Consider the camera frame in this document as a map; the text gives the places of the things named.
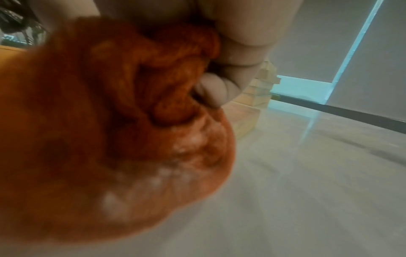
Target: orange fleece fabric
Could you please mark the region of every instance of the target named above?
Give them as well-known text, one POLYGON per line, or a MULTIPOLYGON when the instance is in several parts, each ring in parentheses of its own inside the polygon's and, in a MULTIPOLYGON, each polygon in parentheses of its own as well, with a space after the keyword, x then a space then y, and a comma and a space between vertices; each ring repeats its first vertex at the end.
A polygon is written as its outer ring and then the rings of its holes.
POLYGON ((116 239, 216 191, 235 139, 191 91, 219 51, 207 27, 92 17, 3 64, 0 237, 116 239))

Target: fuzzy texture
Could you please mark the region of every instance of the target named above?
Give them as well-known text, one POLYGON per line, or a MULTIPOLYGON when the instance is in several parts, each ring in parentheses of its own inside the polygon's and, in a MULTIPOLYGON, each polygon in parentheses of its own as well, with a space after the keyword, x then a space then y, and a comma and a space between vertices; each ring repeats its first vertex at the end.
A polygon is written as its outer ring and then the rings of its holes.
POLYGON ((206 27, 82 18, 2 65, 0 237, 120 238, 218 189, 233 132, 191 90, 219 48, 206 27))

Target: light blue light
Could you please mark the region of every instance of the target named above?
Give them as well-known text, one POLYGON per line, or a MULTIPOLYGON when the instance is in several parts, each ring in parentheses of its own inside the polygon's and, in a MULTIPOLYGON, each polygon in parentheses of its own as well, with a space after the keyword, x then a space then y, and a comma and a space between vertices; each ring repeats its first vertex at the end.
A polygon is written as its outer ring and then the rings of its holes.
POLYGON ((364 25, 362 26, 361 30, 359 31, 354 43, 352 44, 347 56, 345 57, 343 63, 341 64, 340 68, 338 69, 337 74, 334 76, 333 82, 330 86, 329 92, 326 94, 323 104, 326 104, 327 100, 330 98, 335 86, 337 85, 338 81, 340 80, 341 76, 343 75, 344 71, 347 68, 348 63, 351 61, 352 56, 354 55, 355 51, 359 47, 362 39, 364 38, 365 33, 367 32, 371 22, 373 21, 376 13, 378 12, 379 8, 381 7, 384 0, 377 0, 372 11, 369 13, 368 18, 365 20, 364 25))

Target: hand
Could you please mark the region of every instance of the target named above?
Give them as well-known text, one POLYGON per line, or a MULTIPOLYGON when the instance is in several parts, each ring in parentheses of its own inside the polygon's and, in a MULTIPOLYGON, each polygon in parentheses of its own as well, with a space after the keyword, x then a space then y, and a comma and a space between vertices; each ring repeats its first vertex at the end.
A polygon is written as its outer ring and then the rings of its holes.
POLYGON ((203 19, 221 35, 214 70, 195 86, 207 104, 219 107, 253 79, 269 50, 284 34, 303 0, 29 0, 48 29, 65 19, 98 15, 131 20, 140 28, 203 19))

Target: orange fuzzy object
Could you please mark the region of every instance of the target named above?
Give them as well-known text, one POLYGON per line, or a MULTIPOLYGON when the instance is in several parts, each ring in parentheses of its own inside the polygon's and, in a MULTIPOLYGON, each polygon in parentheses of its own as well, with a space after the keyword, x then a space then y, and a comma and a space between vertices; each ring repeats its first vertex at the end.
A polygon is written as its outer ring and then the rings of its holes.
POLYGON ((3 64, 0 238, 116 239, 216 191, 235 139, 190 92, 219 49, 210 28, 94 17, 3 64))

